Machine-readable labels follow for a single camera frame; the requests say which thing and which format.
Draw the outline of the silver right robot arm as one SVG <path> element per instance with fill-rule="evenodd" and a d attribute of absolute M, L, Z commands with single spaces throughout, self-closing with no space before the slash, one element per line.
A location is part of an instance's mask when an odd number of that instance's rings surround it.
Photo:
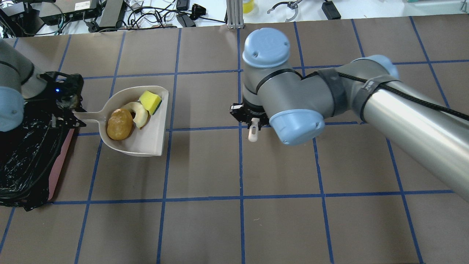
<path fill-rule="evenodd" d="M 269 125 L 280 142 L 299 145 L 320 135 L 326 118 L 350 110 L 468 200 L 468 115 L 404 84 L 383 55 L 305 77 L 289 57 L 289 40 L 277 29 L 257 29 L 244 42 L 242 102 L 230 114 L 248 126 L 250 142 Z"/>

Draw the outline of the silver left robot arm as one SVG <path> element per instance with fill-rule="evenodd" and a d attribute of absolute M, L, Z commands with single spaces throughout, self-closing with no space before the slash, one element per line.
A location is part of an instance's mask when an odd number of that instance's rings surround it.
<path fill-rule="evenodd" d="M 78 128 L 86 124 L 74 111 L 83 111 L 80 74 L 43 71 L 1 40 L 0 116 L 2 132 L 17 128 L 25 118 L 25 103 L 37 103 L 50 116 L 51 127 Z"/>

